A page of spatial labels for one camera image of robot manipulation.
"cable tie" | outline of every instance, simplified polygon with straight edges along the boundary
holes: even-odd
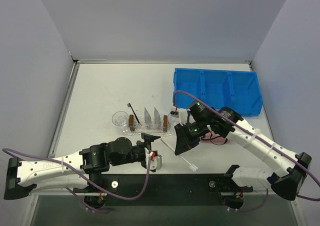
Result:
[[[61,173],[65,172],[65,168],[64,168],[64,157],[61,157]]]
[[[266,152],[265,156],[262,159],[262,162],[265,162],[266,158],[268,157],[268,155],[270,154],[270,152],[273,150],[274,146],[276,146],[276,142],[273,142],[271,147],[269,148],[268,152]]]
[[[258,134],[260,134],[261,130],[259,128],[256,128],[254,130],[254,133],[252,134],[252,136],[249,138],[249,140],[243,145],[243,147],[246,149],[251,143],[252,141],[256,138],[256,136]]]

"gray wall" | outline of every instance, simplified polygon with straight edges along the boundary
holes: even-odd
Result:
[[[74,59],[252,60],[286,0],[42,0]]]
[[[0,0],[0,148],[48,155],[72,66],[41,0]],[[0,152],[0,224],[17,226],[26,200],[2,199],[8,159]]]
[[[320,178],[320,0],[287,0],[253,60],[275,140],[313,157]],[[309,178],[301,194],[320,198]],[[320,203],[301,200],[308,225],[319,225]]]

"blue plastic bin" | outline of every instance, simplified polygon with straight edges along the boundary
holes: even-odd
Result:
[[[257,116],[263,99],[256,72],[176,68],[174,90],[186,91],[206,104],[221,109],[230,107],[243,116]],[[177,94],[176,104],[186,109],[193,101]]]

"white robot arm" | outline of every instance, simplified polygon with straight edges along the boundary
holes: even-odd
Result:
[[[297,154],[278,145],[228,107],[223,107],[218,113],[250,134],[217,116],[212,110],[197,101],[194,101],[188,109],[175,109],[175,107],[172,107],[171,114],[178,116],[180,112],[185,111],[185,115],[187,110],[193,116],[195,122],[190,123],[183,120],[174,127],[177,136],[175,155],[180,155],[197,146],[200,137],[209,132],[213,135],[219,134],[223,138],[241,145],[269,166],[269,168],[231,166],[226,174],[231,175],[232,180],[239,187],[272,189],[284,199],[293,201],[296,198],[307,174],[294,162],[298,162],[308,168],[312,158],[307,153]]]
[[[87,188],[88,182],[74,170],[100,185],[101,173],[109,171],[110,165],[140,162],[141,166],[147,168],[151,157],[150,169],[160,169],[161,155],[151,149],[151,142],[160,137],[146,133],[142,133],[141,137],[144,142],[137,141],[134,146],[129,139],[120,137],[109,143],[52,158],[51,161],[25,161],[12,157],[8,163],[4,199],[21,199],[30,193],[48,189]]]

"purple cable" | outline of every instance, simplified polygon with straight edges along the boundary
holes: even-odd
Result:
[[[238,129],[242,130],[243,132],[247,133],[248,135],[253,136],[254,134],[248,130],[246,130],[245,128],[239,126],[238,124],[234,123],[233,121],[231,121],[229,118],[225,117],[224,115],[222,115],[221,113],[219,113],[218,111],[215,111],[214,109],[212,109],[209,105],[207,105],[206,103],[202,102],[200,99],[198,99],[197,97],[193,96],[192,94],[185,92],[183,90],[177,90],[174,92],[173,94],[173,105],[176,105],[176,95],[178,93],[182,93],[185,95],[188,95],[189,97],[193,98],[194,100],[198,101],[199,103],[201,103],[203,106],[205,106],[207,109],[209,109],[211,112],[213,112],[214,114],[218,115],[220,118],[226,120],[228,123],[230,123],[231,125],[237,127]],[[263,138],[256,136],[256,139],[258,139],[260,142],[264,143],[265,145],[267,145],[269,148],[272,148],[272,145],[270,143],[268,143],[267,141],[265,141]],[[274,151],[276,151],[278,154],[280,154],[281,156],[285,157],[286,159],[290,160],[291,162],[293,162],[295,165],[297,165],[299,168],[301,168],[303,171],[305,171],[314,181],[315,183],[320,187],[320,181],[316,178],[316,176],[310,172],[307,168],[305,168],[301,163],[295,161],[294,159],[292,159],[290,156],[288,156],[287,154],[285,154],[284,152],[281,152],[279,149],[273,147],[272,148]],[[316,201],[319,202],[320,198],[312,198],[312,197],[306,197],[306,196],[302,196],[302,195],[297,195],[297,197],[301,198],[301,199],[305,199],[305,200],[309,200],[309,201]]]
[[[256,206],[256,207],[253,207],[253,208],[248,208],[248,209],[238,209],[238,210],[235,210],[234,208],[231,208],[229,207],[228,205],[226,205],[226,199],[227,198],[224,198],[223,200],[223,204],[225,206],[227,206],[229,209],[231,209],[232,211],[235,211],[235,212],[238,212],[238,213],[249,213],[249,212],[252,212],[252,211],[255,211],[255,210],[258,210],[258,209],[261,209],[263,206],[265,206],[268,202],[268,198],[269,198],[269,190],[266,189],[266,194],[265,194],[265,198],[264,198],[264,201],[262,204]]]
[[[110,209],[108,208],[103,208],[103,209],[96,209],[94,207],[91,207],[89,204],[87,204],[85,201],[82,200],[75,192],[73,192],[70,188],[66,187],[66,190],[68,190],[73,196],[75,196],[84,206],[86,206],[88,209],[95,211],[100,214],[108,214],[110,213]]]
[[[120,195],[117,195],[115,193],[109,192],[106,189],[100,187],[99,185],[97,185],[96,183],[92,182],[90,179],[85,177],[80,171],[78,171],[77,169],[75,169],[74,167],[72,167],[70,164],[68,164],[66,162],[61,162],[60,160],[53,159],[53,158],[34,156],[34,155],[30,155],[30,154],[26,154],[26,153],[23,153],[23,152],[16,151],[14,149],[6,148],[6,147],[3,148],[2,151],[5,152],[6,154],[10,155],[11,157],[16,157],[14,155],[14,154],[16,154],[16,155],[20,155],[20,156],[23,156],[23,157],[26,157],[26,158],[31,158],[31,159],[36,159],[36,160],[45,160],[45,161],[49,161],[49,162],[63,164],[64,166],[69,167],[69,169],[71,169],[73,172],[75,172],[77,175],[79,175],[81,178],[83,178],[85,181],[87,181],[89,184],[91,184],[92,186],[94,186],[98,190],[100,190],[100,191],[102,191],[104,193],[107,193],[108,195],[113,196],[115,198],[121,199],[121,200],[133,201],[133,200],[137,200],[138,198],[140,198],[144,194],[144,192],[146,191],[148,180],[149,180],[151,157],[149,157],[148,166],[147,166],[147,169],[146,169],[145,180],[144,180],[144,185],[142,187],[141,192],[137,196],[134,196],[134,197],[124,197],[124,196],[120,196]]]

